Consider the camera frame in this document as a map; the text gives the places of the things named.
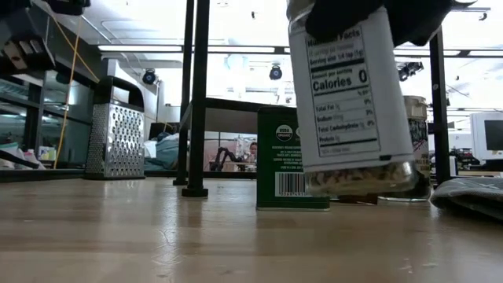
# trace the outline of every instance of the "black metal table leg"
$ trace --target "black metal table leg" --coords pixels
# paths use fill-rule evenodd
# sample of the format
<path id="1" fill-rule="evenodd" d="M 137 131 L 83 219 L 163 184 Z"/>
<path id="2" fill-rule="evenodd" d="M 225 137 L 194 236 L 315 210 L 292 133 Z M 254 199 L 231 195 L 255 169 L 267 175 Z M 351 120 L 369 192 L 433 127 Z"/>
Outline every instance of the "black metal table leg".
<path id="1" fill-rule="evenodd" d="M 204 124 L 206 123 L 207 42 L 210 24 L 210 0 L 198 0 L 196 12 L 196 41 L 194 50 L 194 79 L 192 119 L 190 127 L 189 184 L 183 197 L 207 197 L 203 186 Z"/>
<path id="2" fill-rule="evenodd" d="M 192 69 L 192 39 L 194 29 L 194 1 L 187 0 L 187 9 L 185 12 L 185 40 L 183 42 L 183 73 L 182 73 L 182 105 L 180 107 L 180 121 L 189 107 L 190 98 L 190 75 Z M 178 142 L 178 171 L 176 179 L 173 181 L 175 186 L 186 186 L 187 175 L 187 140 L 189 131 L 186 127 L 180 129 L 180 138 Z"/>
<path id="3" fill-rule="evenodd" d="M 431 94 L 435 136 L 437 183 L 450 180 L 449 133 L 447 131 L 446 74 L 443 57 L 442 29 L 430 41 Z"/>

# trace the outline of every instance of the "yellow cable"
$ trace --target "yellow cable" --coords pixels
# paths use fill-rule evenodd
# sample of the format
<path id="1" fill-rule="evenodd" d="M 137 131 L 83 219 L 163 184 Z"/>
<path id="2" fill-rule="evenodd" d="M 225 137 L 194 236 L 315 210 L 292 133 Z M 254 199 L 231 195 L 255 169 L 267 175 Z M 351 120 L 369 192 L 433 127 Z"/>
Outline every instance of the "yellow cable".
<path id="1" fill-rule="evenodd" d="M 50 16 L 53 18 L 54 23 L 56 24 L 57 28 L 60 30 L 61 34 L 63 35 L 64 39 L 66 40 L 66 42 L 68 43 L 68 45 L 70 46 L 70 48 L 72 48 L 73 52 L 77 54 L 77 57 L 82 62 L 82 64 L 84 65 L 84 67 L 86 67 L 87 71 L 94 77 L 94 80 L 96 81 L 96 83 L 99 82 L 100 79 L 93 73 L 93 71 L 91 71 L 91 68 L 89 68 L 89 66 L 82 59 L 82 57 L 80 57 L 79 52 L 77 52 L 76 46 L 72 45 L 72 43 L 70 42 L 70 39 L 68 39 L 68 36 L 66 36 L 66 34 L 64 33 L 63 28 L 57 22 L 56 15 L 54 15 L 53 10 L 50 8 L 50 6 L 49 6 L 49 4 L 47 2 L 46 2 L 46 5 L 47 5 L 47 10 L 49 11 Z"/>
<path id="2" fill-rule="evenodd" d="M 73 49 L 73 62 L 72 70 L 70 72 L 70 83 L 68 84 L 68 92 L 66 93 L 66 103 L 64 106 L 63 126 L 61 127 L 60 143 L 57 146 L 56 160 L 54 161 L 54 169 L 57 168 L 57 161 L 60 159 L 61 145 L 63 145 L 64 129 L 66 128 L 66 121 L 68 118 L 68 105 L 70 103 L 70 91 L 72 90 L 73 74 L 75 73 L 75 63 L 77 61 L 77 50 L 79 49 L 80 26 L 82 25 L 82 17 L 79 17 L 79 27 L 77 28 L 77 37 L 75 39 L 75 48 Z"/>

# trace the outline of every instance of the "nutrition facts label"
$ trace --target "nutrition facts label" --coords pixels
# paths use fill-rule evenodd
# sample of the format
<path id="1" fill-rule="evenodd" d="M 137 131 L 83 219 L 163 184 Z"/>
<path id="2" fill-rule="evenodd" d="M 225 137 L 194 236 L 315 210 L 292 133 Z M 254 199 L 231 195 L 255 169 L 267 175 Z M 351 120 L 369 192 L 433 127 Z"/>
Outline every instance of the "nutrition facts label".
<path id="1" fill-rule="evenodd" d="M 320 157 L 380 151 L 361 27 L 306 46 Z"/>

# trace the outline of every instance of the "security camera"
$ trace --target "security camera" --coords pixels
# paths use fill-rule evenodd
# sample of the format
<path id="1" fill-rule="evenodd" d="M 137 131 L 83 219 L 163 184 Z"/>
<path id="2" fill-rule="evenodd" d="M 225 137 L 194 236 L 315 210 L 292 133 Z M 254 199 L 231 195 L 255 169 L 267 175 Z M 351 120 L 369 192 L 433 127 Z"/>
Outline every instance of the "security camera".
<path id="1" fill-rule="evenodd" d="M 283 76 L 283 71 L 281 70 L 280 66 L 274 65 L 270 70 L 269 78 L 271 80 L 277 80 L 277 79 L 281 79 L 282 76 Z"/>
<path id="2" fill-rule="evenodd" d="M 145 74 L 143 75 L 143 83 L 147 85 L 152 85 L 156 82 L 156 70 L 154 69 L 147 69 L 145 71 Z"/>

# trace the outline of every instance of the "glass jar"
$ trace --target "glass jar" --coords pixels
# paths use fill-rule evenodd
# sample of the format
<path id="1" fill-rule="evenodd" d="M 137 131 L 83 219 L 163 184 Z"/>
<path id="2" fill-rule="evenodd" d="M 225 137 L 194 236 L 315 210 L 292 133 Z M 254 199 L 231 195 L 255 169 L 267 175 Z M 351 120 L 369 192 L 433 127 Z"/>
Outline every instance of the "glass jar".
<path id="1" fill-rule="evenodd" d="M 417 176 L 386 9 L 332 42 L 319 42 L 304 26 L 313 5 L 290 0 L 287 9 L 309 193 L 412 189 Z"/>
<path id="2" fill-rule="evenodd" d="M 392 201 L 426 201 L 431 196 L 430 152 L 428 147 L 428 118 L 426 99 L 418 96 L 403 97 L 409 119 L 410 138 L 416 159 L 418 182 L 413 189 L 398 193 L 385 193 L 382 199 Z"/>

